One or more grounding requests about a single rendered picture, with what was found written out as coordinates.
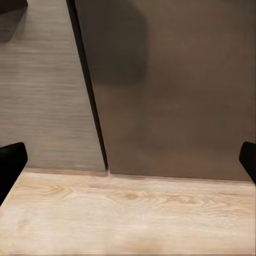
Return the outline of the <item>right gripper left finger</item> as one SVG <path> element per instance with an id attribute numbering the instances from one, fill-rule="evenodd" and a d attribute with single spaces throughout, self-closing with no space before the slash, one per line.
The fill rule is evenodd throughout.
<path id="1" fill-rule="evenodd" d="M 23 142 L 0 148 L 0 206 L 27 162 L 28 156 Z"/>

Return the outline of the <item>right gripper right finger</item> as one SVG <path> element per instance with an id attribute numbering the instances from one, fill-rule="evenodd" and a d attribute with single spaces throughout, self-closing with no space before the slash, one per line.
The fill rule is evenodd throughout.
<path id="1" fill-rule="evenodd" d="M 256 144 L 244 142 L 240 151 L 239 161 L 256 185 Z"/>

